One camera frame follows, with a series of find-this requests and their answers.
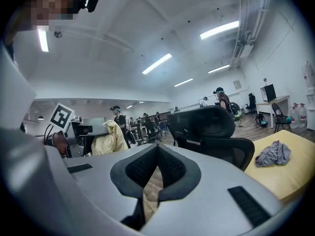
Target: cable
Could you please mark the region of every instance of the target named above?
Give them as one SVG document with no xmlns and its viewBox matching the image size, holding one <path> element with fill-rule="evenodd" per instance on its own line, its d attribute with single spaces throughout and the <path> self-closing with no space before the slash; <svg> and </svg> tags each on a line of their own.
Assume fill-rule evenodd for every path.
<svg viewBox="0 0 315 236">
<path fill-rule="evenodd" d="M 54 126 L 52 126 L 51 129 L 49 130 L 49 133 L 48 133 L 47 138 L 46 138 L 45 145 L 46 145 L 46 143 L 47 143 L 47 139 L 48 139 L 48 137 L 49 137 L 49 135 L 50 135 L 50 132 L 53 130 L 53 128 L 54 128 Z"/>
<path fill-rule="evenodd" d="M 47 129 L 51 126 L 51 124 L 49 124 L 45 130 L 45 134 L 44 134 L 44 144 L 46 145 L 46 132 L 47 132 Z"/>
</svg>

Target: ceiling light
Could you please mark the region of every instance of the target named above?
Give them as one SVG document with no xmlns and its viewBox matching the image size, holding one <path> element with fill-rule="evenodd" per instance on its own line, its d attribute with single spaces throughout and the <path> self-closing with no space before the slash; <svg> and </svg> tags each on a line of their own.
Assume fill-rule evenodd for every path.
<svg viewBox="0 0 315 236">
<path fill-rule="evenodd" d="M 227 67 L 229 67 L 229 66 L 230 66 L 229 64 L 228 64 L 228 65 L 225 65 L 225 66 L 221 66 L 221 67 L 219 67 L 219 68 L 217 68 L 217 69 L 214 69 L 214 70 L 209 71 L 208 73 L 213 73 L 213 72 L 219 71 L 219 70 L 221 70 L 221 69 L 223 69 L 223 68 L 227 68 Z"/>
<path fill-rule="evenodd" d="M 38 36 L 40 41 L 40 46 L 43 52 L 48 52 L 48 43 L 47 43 L 47 33 L 44 30 L 38 29 Z"/>
<path fill-rule="evenodd" d="M 226 24 L 226 25 L 223 25 L 223 26 L 219 26 L 217 28 L 214 28 L 214 29 L 211 29 L 203 34 L 200 35 L 201 39 L 205 39 L 207 37 L 210 37 L 212 35 L 215 35 L 215 34 L 218 34 L 220 32 L 223 32 L 225 30 L 230 30 L 230 29 L 233 29 L 233 28 L 237 28 L 239 26 L 239 21 L 235 21 L 233 23 L 229 23 L 229 24 Z"/>
<path fill-rule="evenodd" d="M 179 84 L 175 85 L 175 87 L 178 87 L 178 86 L 180 86 L 181 84 L 187 83 L 187 82 L 189 82 L 189 81 L 192 81 L 192 79 L 189 79 L 189 80 L 183 81 L 183 82 L 181 82 L 181 83 L 179 83 Z"/>
<path fill-rule="evenodd" d="M 155 62 L 153 65 L 150 65 L 147 69 L 145 69 L 142 73 L 143 74 L 147 74 L 149 72 L 151 72 L 154 68 L 156 68 L 158 65 L 161 65 L 164 61 L 167 61 L 168 59 L 170 59 L 172 57 L 172 55 L 170 55 L 169 53 L 166 54 L 164 57 L 160 58 L 157 62 Z"/>
</svg>

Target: table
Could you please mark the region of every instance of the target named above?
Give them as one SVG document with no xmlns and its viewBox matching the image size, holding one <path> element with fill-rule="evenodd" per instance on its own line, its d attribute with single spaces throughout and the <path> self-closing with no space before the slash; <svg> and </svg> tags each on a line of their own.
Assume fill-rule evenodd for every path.
<svg viewBox="0 0 315 236">
<path fill-rule="evenodd" d="M 257 109 L 257 114 L 259 114 L 259 106 L 269 106 L 268 108 L 268 113 L 270 114 L 270 119 L 271 119 L 271 128 L 274 128 L 274 118 L 273 115 L 275 114 L 271 105 L 272 103 L 280 103 L 282 101 L 287 101 L 287 106 L 288 106 L 288 113 L 286 114 L 287 116 L 289 115 L 289 111 L 290 111 L 290 96 L 289 95 L 285 95 L 285 96 L 280 96 L 277 97 L 276 99 L 270 101 L 270 102 L 263 102 L 263 103 L 256 103 L 256 109 Z"/>
<path fill-rule="evenodd" d="M 254 163 L 255 158 L 265 147 L 277 140 L 288 145 L 291 150 L 288 163 L 257 167 Z M 253 143 L 255 153 L 245 173 L 264 185 L 284 203 L 299 196 L 315 174 L 315 144 L 286 130 Z"/>
</svg>

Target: tan fabric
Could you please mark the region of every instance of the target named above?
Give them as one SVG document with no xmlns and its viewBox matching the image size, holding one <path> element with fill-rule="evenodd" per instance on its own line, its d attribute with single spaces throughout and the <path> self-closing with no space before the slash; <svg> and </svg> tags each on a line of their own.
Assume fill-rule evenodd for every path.
<svg viewBox="0 0 315 236">
<path fill-rule="evenodd" d="M 108 135 L 94 138 L 91 148 L 92 155 L 104 155 L 128 149 L 120 127 L 113 120 L 108 120 L 103 125 L 108 127 Z"/>
</svg>

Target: black folding chair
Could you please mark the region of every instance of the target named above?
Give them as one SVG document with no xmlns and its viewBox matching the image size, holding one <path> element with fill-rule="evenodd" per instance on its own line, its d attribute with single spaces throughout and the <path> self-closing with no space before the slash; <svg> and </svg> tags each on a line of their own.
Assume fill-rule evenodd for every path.
<svg viewBox="0 0 315 236">
<path fill-rule="evenodd" d="M 283 128 L 284 130 L 285 130 L 284 125 L 287 125 L 287 126 L 289 127 L 290 132 L 292 133 L 292 130 L 291 130 L 291 127 L 290 127 L 291 122 L 286 120 L 286 119 L 288 118 L 288 116 L 285 116 L 285 115 L 282 113 L 282 111 L 281 111 L 281 109 L 279 108 L 279 106 L 277 105 L 277 103 L 272 103 L 272 104 L 271 104 L 271 107 L 272 107 L 272 109 L 273 109 L 273 111 L 275 112 L 275 115 L 276 115 L 276 117 L 277 117 L 277 122 L 276 122 L 276 127 L 275 127 L 274 133 L 276 133 L 276 132 L 279 131 L 280 125 L 282 126 L 282 128 Z"/>
</svg>

